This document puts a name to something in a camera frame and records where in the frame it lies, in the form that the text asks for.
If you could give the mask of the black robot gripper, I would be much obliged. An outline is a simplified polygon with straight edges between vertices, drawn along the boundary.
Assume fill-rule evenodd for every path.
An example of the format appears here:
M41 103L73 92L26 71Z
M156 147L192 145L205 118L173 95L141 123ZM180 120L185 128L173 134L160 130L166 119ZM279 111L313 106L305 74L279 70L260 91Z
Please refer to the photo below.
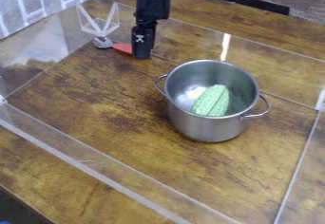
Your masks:
M133 28L133 55L137 59L146 60L152 57L156 43L156 28L145 27L158 20L168 19L170 13L170 0L138 0L137 24Z

